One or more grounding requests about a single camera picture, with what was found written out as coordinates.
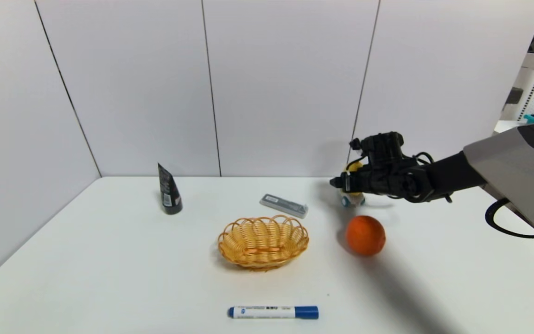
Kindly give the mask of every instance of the gray eraser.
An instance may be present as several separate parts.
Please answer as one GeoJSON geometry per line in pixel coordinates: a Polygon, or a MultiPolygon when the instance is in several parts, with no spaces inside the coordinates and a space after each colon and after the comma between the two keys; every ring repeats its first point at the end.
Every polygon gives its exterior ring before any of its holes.
{"type": "Polygon", "coordinates": [[[270,194],[265,194],[259,203],[298,218],[304,218],[308,213],[308,207],[306,205],[300,205],[270,194]]]}

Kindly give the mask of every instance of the black tube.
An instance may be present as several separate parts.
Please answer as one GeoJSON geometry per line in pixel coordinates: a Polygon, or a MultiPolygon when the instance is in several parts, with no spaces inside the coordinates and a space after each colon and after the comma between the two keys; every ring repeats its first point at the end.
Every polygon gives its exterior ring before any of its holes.
{"type": "Polygon", "coordinates": [[[172,174],[158,164],[159,190],[162,195],[162,205],[168,214],[176,214],[183,209],[183,201],[180,198],[176,182],[172,174]]]}
{"type": "Polygon", "coordinates": [[[457,190],[481,186],[487,183],[469,165],[463,151],[418,168],[426,171],[434,194],[451,194],[457,190]]]}

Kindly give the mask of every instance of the woven bread basket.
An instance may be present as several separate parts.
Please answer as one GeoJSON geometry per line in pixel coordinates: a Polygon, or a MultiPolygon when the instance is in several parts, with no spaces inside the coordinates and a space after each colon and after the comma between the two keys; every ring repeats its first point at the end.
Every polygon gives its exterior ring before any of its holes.
{"type": "Polygon", "coordinates": [[[267,271],[279,268],[308,247],[308,231],[295,218],[240,218],[224,228],[218,249],[226,260],[241,267],[267,271]]]}

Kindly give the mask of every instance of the white wall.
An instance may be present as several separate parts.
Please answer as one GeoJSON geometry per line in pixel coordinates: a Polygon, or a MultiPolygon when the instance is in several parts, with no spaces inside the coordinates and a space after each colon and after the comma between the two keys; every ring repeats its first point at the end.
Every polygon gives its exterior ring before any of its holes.
{"type": "Polygon", "coordinates": [[[38,0],[103,176],[220,175],[201,0],[38,0]]]}
{"type": "Polygon", "coordinates": [[[355,136],[436,159],[491,135],[534,34],[534,0],[382,0],[355,136]]]}
{"type": "Polygon", "coordinates": [[[32,0],[0,0],[0,265],[98,178],[32,0]]]}
{"type": "Polygon", "coordinates": [[[205,0],[222,175],[343,169],[377,0],[205,0]]]}

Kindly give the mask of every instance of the white table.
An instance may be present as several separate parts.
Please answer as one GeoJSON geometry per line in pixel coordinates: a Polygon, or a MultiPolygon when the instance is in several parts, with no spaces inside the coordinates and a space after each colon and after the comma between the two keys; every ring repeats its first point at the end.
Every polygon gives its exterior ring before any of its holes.
{"type": "MultiPolygon", "coordinates": [[[[80,194],[0,268],[0,334],[534,333],[534,240],[487,226],[483,190],[451,205],[371,195],[353,212],[324,178],[176,181],[175,216],[157,178],[103,178],[80,194]],[[218,234],[277,214],[259,205],[265,193],[309,205],[309,248],[267,273],[234,269],[218,234]],[[386,229],[373,258],[343,246],[358,213],[386,229]],[[316,305],[320,319],[229,319],[241,304],[316,305]]],[[[496,219],[530,230],[507,210],[496,219]]]]}

